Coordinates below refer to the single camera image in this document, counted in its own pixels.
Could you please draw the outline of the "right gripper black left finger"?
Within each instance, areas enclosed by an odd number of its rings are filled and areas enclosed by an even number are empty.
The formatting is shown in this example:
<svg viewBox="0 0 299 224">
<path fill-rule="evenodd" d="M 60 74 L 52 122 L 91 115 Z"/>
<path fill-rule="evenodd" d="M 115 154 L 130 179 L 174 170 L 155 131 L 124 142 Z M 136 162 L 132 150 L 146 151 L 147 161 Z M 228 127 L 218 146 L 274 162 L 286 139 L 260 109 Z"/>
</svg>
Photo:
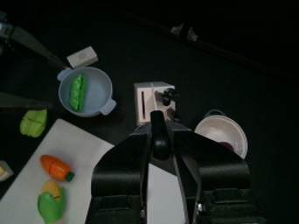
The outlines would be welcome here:
<svg viewBox="0 0 299 224">
<path fill-rule="evenodd" d="M 85 224 L 146 224 L 151 125 L 104 154 L 93 168 Z"/>
</svg>

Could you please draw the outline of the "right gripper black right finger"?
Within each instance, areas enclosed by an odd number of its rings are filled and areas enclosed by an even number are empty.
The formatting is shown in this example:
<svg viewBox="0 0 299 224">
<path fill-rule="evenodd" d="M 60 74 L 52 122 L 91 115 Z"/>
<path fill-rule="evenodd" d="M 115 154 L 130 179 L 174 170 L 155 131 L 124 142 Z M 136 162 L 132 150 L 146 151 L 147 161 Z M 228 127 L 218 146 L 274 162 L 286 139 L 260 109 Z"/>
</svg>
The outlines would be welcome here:
<svg viewBox="0 0 299 224">
<path fill-rule="evenodd" d="M 244 159 L 178 122 L 167 129 L 186 224 L 267 224 Z"/>
</svg>

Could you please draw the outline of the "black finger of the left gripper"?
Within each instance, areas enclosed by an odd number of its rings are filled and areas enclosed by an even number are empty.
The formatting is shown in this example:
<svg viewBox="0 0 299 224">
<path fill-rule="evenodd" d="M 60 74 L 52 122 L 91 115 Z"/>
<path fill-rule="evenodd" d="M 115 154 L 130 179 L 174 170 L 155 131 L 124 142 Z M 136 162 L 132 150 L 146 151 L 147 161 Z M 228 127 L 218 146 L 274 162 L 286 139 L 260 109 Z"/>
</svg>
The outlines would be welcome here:
<svg viewBox="0 0 299 224">
<path fill-rule="evenodd" d="M 21 27 L 16 26 L 11 34 L 11 40 L 29 53 L 43 59 L 49 66 L 60 70 L 67 68 L 60 58 L 48 50 L 39 39 Z"/>
<path fill-rule="evenodd" d="M 27 99 L 20 96 L 0 92 L 0 109 L 52 109 L 52 104 L 45 101 Z"/>
</svg>

